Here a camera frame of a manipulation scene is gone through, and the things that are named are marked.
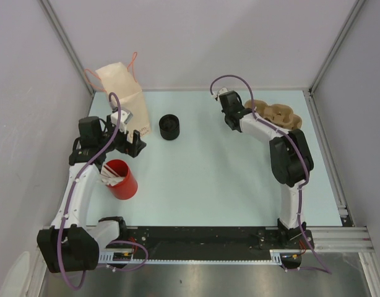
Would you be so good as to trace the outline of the brown pulp cup carrier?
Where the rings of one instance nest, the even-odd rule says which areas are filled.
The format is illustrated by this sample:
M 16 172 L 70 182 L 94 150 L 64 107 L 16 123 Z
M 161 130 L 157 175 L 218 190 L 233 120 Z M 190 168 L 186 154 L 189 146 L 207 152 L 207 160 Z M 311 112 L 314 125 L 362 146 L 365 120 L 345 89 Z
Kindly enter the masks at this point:
M 268 105 L 262 100 L 254 100 L 254 111 L 260 118 L 288 130 L 300 129 L 302 118 L 295 114 L 288 105 Z

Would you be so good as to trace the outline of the beige paper takeout bag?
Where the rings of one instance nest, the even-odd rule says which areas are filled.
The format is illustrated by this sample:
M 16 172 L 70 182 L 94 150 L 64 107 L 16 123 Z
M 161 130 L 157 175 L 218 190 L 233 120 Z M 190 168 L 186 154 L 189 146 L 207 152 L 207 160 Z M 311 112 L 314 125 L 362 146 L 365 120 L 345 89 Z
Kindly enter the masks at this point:
M 125 66 L 121 62 L 109 64 L 97 69 L 95 72 L 84 69 L 84 75 L 92 75 L 101 86 L 92 84 L 95 90 L 109 95 L 115 93 L 119 98 L 121 108 L 125 108 L 132 113 L 132 119 L 127 124 L 129 138 L 133 138 L 133 131 L 139 131 L 141 136 L 152 132 L 149 113 L 145 102 L 142 87 L 135 78 L 134 63 L 137 52 L 132 55 L 131 62 Z

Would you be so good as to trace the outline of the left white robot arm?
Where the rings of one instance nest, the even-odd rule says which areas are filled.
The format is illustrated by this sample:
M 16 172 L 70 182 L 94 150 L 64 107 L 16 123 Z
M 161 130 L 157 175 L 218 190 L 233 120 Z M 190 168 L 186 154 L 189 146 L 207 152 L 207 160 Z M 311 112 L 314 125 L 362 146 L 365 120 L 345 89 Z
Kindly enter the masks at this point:
M 97 267 L 100 250 L 110 243 L 124 246 L 129 233 L 123 217 L 105 217 L 87 231 L 86 218 L 93 189 L 109 152 L 117 150 L 132 158 L 146 144 L 135 133 L 128 141 L 127 123 L 132 114 L 116 111 L 106 119 L 89 116 L 79 120 L 79 136 L 69 156 L 69 179 L 61 206 L 47 229 L 37 235 L 37 244 L 51 273 L 82 272 Z

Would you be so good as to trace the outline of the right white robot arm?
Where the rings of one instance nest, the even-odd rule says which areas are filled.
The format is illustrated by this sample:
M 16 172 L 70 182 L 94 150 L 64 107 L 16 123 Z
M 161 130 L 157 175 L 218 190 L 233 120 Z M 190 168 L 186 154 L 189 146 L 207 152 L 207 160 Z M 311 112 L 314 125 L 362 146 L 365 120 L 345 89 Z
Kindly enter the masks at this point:
M 292 248 L 305 235 L 303 188 L 314 168 L 313 158 L 302 130 L 288 130 L 264 119 L 256 107 L 245 107 L 235 91 L 222 89 L 213 98 L 222 106 L 225 123 L 233 131 L 253 136 L 269 145 L 274 178 L 281 184 L 281 212 L 277 240 Z

